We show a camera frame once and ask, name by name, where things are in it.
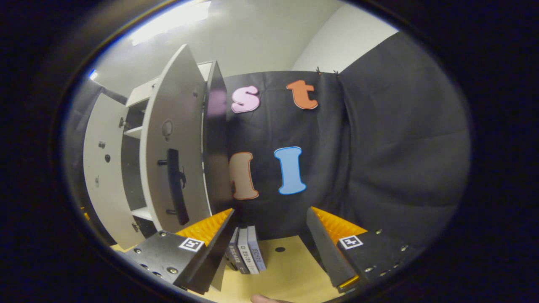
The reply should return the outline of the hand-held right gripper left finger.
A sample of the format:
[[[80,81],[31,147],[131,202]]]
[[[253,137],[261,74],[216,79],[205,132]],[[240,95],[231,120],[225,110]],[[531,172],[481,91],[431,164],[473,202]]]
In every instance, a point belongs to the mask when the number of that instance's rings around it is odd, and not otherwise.
[[[160,230],[117,253],[158,281],[203,295],[221,267],[235,227],[236,211],[229,208],[177,232]]]

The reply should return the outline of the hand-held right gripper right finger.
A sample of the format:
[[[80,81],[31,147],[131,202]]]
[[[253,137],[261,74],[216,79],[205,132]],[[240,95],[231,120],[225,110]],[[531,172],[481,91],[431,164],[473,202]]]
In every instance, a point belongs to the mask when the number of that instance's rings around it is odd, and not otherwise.
[[[413,245],[317,207],[307,209],[306,224],[322,265],[340,293],[372,288],[415,258]]]

